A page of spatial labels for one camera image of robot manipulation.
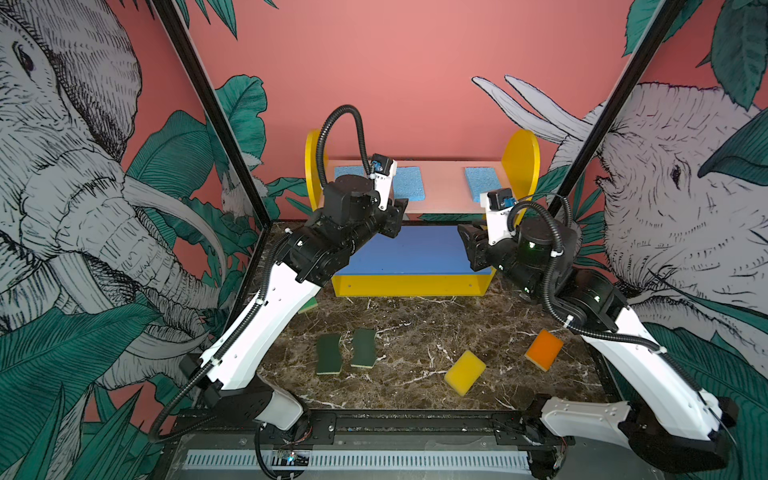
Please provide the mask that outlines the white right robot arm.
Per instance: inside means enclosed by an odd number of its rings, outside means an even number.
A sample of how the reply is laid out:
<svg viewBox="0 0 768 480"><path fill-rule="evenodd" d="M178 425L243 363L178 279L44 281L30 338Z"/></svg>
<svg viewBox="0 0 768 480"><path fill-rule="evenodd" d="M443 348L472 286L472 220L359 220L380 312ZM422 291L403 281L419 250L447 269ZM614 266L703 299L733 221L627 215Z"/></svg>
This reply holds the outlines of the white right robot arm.
<svg viewBox="0 0 768 480"><path fill-rule="evenodd" d="M582 437L613 443L671 474L728 466L729 436L739 408L708 392L639 320L623 294L600 272L575 265L576 234L550 215L516 227L457 228L470 267L492 267L531 302L581 337L632 386L636 402L574 402L539 395L523 414L535 442Z"/></svg>

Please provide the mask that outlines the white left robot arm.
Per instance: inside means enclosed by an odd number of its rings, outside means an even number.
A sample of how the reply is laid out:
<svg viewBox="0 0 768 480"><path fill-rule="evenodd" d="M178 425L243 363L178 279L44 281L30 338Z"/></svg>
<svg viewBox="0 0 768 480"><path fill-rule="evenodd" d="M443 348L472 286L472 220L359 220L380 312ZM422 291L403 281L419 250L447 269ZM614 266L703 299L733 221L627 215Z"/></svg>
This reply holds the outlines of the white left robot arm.
<svg viewBox="0 0 768 480"><path fill-rule="evenodd" d="M257 370L298 311L352 256L381 234L396 237L407 200L393 198L396 174L343 175L324 189L324 205L285 233L268 255L262 284L223 336L182 363L213 415L233 424L259 422L291 429L304 408Z"/></svg>

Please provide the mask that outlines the blue sponge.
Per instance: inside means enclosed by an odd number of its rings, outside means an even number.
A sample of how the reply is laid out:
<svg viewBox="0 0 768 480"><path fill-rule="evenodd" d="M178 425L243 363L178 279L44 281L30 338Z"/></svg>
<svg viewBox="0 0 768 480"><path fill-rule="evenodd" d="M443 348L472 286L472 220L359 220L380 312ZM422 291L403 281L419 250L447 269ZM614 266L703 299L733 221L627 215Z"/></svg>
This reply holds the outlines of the blue sponge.
<svg viewBox="0 0 768 480"><path fill-rule="evenodd" d="M410 202L424 201L425 188L419 167L399 167L393 180L394 197Z"/></svg>
<svg viewBox="0 0 768 480"><path fill-rule="evenodd" d="M466 167L464 173L475 203L480 202L482 194L502 188L497 172L492 167Z"/></svg>
<svg viewBox="0 0 768 480"><path fill-rule="evenodd" d="M360 176L366 178L364 168L362 166L337 166L334 168L334 178L338 179L345 175Z"/></svg>

